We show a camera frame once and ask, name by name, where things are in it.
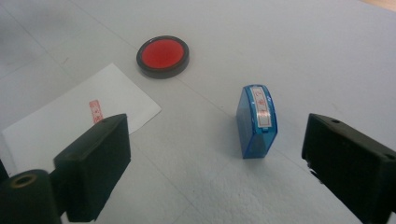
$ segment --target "screw hole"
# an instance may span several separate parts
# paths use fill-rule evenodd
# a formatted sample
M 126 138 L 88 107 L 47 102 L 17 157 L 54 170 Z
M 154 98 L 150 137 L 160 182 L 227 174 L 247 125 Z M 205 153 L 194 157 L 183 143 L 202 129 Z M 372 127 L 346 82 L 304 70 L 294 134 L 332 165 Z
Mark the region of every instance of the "screw hole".
M 385 156 L 388 157 L 388 159 L 390 159 L 390 160 L 395 160 L 396 159 L 394 156 L 389 155 L 389 154 L 385 154 Z
M 22 175 L 11 182 L 11 187 L 14 189 L 20 189 L 32 184 L 36 179 L 36 175 Z

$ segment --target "paper sheet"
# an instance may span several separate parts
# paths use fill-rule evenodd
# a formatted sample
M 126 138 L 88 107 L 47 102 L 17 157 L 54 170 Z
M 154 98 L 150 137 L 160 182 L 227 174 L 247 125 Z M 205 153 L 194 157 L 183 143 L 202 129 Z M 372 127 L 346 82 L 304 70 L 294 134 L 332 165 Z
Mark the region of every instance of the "paper sheet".
M 73 90 L 3 130 L 17 172 L 53 171 L 53 158 L 79 138 L 95 119 L 125 113 L 129 133 L 161 108 L 114 64 Z

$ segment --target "blue plastic casing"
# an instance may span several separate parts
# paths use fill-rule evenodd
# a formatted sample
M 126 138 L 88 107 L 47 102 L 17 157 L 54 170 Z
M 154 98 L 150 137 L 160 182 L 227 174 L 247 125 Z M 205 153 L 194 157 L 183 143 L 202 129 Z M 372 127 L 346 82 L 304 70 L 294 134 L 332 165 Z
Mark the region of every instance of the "blue plastic casing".
M 236 120 L 243 158 L 264 158 L 277 134 L 274 103 L 265 86 L 242 89 Z

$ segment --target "white surface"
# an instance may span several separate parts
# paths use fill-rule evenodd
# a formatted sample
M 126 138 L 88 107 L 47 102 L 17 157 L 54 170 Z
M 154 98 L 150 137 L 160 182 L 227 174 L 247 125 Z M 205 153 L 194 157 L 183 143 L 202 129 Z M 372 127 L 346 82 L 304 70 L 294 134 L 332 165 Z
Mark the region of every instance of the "white surface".
M 101 110 L 99 114 L 103 118 L 126 114 L 129 133 L 141 128 L 161 111 L 117 66 L 111 64 L 3 130 L 16 172 L 40 168 L 51 172 L 52 159 L 95 123 L 90 108 L 92 101 L 99 103 L 95 110 Z
M 0 79 L 2 130 L 110 63 L 163 108 L 131 135 L 133 161 L 99 223 L 359 223 L 301 159 L 308 113 L 396 148 L 392 11 L 358 0 L 0 5 L 7 10 L 0 24 L 21 38 L 0 42 L 16 50 L 0 57 L 0 65 L 15 62 L 0 66 L 0 77 L 7 74 Z M 157 35 L 189 45 L 191 61 L 179 76 L 140 74 L 137 50 Z M 271 92 L 279 133 L 264 160 L 243 161 L 234 115 L 242 87 L 253 83 Z

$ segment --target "red ink pad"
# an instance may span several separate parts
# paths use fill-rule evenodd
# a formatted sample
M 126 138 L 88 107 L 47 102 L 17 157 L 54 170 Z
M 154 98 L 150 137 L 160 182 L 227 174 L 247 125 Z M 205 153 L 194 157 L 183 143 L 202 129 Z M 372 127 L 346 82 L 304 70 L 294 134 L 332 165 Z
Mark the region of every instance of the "red ink pad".
M 137 64 L 148 77 L 168 78 L 189 64 L 189 47 L 181 39 L 162 35 L 147 41 L 137 52 Z

